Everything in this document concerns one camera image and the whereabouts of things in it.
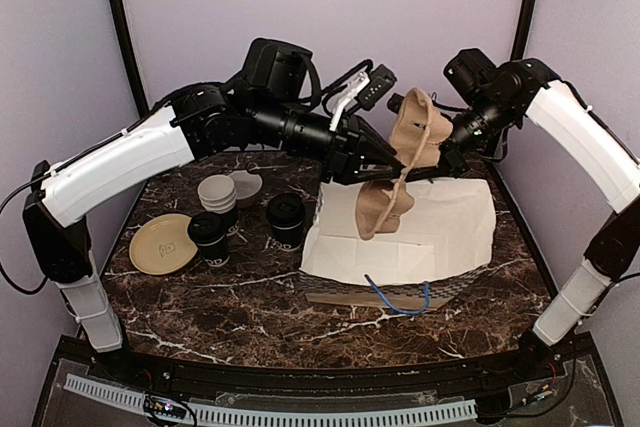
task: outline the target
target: blue cable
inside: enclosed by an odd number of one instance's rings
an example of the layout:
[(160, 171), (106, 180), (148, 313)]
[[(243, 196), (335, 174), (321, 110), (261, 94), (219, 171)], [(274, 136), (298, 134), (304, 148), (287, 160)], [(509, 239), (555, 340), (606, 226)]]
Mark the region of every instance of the blue cable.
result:
[(429, 282), (424, 283), (424, 299), (425, 299), (424, 307), (420, 310), (404, 310), (404, 309), (399, 309), (395, 307), (391, 303), (391, 301), (387, 298), (387, 296), (384, 295), (384, 293), (380, 290), (380, 287), (376, 285), (376, 283), (373, 281), (371, 277), (369, 277), (367, 274), (364, 274), (364, 278), (367, 279), (367, 282), (369, 282), (369, 285), (373, 288), (373, 290), (377, 292), (377, 294), (380, 296), (382, 301), (385, 304), (387, 304), (387, 307), (389, 307), (391, 310), (393, 310), (398, 314), (420, 315), (420, 314), (424, 314), (429, 309), (429, 304), (431, 303), (431, 297), (429, 296)]

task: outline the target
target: beige plate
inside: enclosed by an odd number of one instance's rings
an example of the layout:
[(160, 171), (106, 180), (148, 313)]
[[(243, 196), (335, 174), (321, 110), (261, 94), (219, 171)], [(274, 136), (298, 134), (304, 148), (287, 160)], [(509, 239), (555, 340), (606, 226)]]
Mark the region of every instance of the beige plate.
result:
[(136, 269), (165, 275), (191, 262), (198, 248), (187, 235), (190, 220), (187, 215), (166, 214), (144, 224), (129, 246), (129, 258)]

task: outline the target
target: black metal frame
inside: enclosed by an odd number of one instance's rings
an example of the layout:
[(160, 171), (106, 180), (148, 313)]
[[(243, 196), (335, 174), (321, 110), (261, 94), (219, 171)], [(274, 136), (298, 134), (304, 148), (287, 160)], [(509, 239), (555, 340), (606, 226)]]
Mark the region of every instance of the black metal frame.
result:
[(118, 44), (120, 45), (120, 54), (124, 62), (124, 68), (129, 79), (129, 87), (133, 94), (133, 100), (136, 103), (138, 114), (144, 117), (149, 112), (149, 104), (147, 96), (142, 85), (142, 77), (138, 69), (136, 55), (131, 42), (131, 34), (129, 33), (129, 25), (127, 24), (127, 16), (124, 9), (123, 0), (109, 0), (111, 6), (111, 16), (113, 17), (113, 25), (116, 29)]
[(516, 35), (513, 40), (510, 60), (521, 60), (524, 57), (527, 40), (529, 39), (529, 31), (531, 30), (531, 20), (533, 19), (533, 9), (535, 4), (536, 0), (522, 0), (520, 16), (518, 17), (518, 27), (516, 28)]
[[(556, 352), (564, 359), (570, 359), (574, 347), (567, 340), (558, 344)], [(614, 423), (622, 426), (618, 405), (590, 333), (576, 337), (575, 354), (578, 357), (591, 355)], [(113, 380), (93, 362), (93, 355), (88, 342), (61, 337), (47, 372), (32, 427), (39, 427), (44, 418), (60, 359), (86, 364), (90, 375)], [(154, 390), (180, 400), (188, 400), (190, 397), (215, 399), (222, 393), (313, 398), (361, 397), (430, 390), (436, 390), (439, 398), (462, 396), (477, 400), (504, 394), (511, 385), (521, 382), (512, 373), (489, 373), (510, 365), (517, 355), (517, 351), (510, 351), (474, 359), (403, 367), (310, 371), (221, 366), (134, 354), (140, 368), (153, 374)], [(534, 378), (542, 379), (550, 375), (550, 369), (543, 367), (536, 372)], [(134, 385), (145, 390), (147, 378), (139, 380), (140, 383)]]

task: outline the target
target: cup lid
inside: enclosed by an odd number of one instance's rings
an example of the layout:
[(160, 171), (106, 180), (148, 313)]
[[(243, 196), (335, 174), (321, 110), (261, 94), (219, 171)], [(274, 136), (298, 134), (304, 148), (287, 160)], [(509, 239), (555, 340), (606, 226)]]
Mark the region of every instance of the cup lid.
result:
[(235, 195), (233, 179), (227, 175), (212, 175), (198, 185), (200, 200), (216, 201)]
[(250, 174), (246, 170), (236, 170), (229, 174), (236, 184), (238, 199), (248, 199), (260, 192), (262, 188), (262, 177), (258, 174)]
[(298, 194), (280, 194), (267, 206), (267, 220), (278, 227), (293, 227), (305, 217), (304, 204)]
[(226, 235), (224, 220), (215, 212), (201, 212), (191, 219), (187, 233), (193, 242), (213, 242)]

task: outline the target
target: black coffee cup lid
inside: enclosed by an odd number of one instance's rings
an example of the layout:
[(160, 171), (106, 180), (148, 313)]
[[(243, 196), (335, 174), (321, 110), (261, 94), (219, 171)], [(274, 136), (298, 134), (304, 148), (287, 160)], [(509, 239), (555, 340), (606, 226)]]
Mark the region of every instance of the black coffee cup lid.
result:
[(278, 227), (293, 227), (304, 220), (305, 209), (298, 194), (280, 194), (267, 206), (267, 220)]
[(215, 212), (201, 212), (189, 222), (187, 234), (195, 243), (214, 242), (226, 235), (224, 220)]

